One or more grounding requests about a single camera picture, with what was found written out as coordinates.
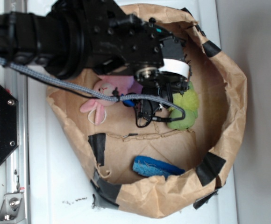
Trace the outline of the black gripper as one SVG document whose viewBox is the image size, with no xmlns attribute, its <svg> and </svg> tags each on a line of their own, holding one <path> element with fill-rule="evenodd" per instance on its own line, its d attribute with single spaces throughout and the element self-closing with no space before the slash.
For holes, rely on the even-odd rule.
<svg viewBox="0 0 271 224">
<path fill-rule="evenodd" d="M 188 90 L 191 69 L 180 40 L 133 14 L 104 14 L 88 23 L 89 67 L 98 76 L 133 76 L 143 86 L 140 94 L 112 95 L 134 108 L 136 124 L 183 120 L 185 111 L 173 103 L 173 94 Z"/>
</svg>

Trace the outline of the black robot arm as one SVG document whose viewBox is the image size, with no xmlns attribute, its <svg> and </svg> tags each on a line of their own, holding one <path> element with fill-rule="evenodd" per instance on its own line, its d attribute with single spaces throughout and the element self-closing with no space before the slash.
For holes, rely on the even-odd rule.
<svg viewBox="0 0 271 224">
<path fill-rule="evenodd" d="M 173 102 L 189 87 L 183 43 L 113 0 L 59 0 L 46 16 L 0 14 L 0 65 L 88 98 L 96 123 L 116 102 L 133 107 L 137 122 L 186 117 Z"/>
</svg>

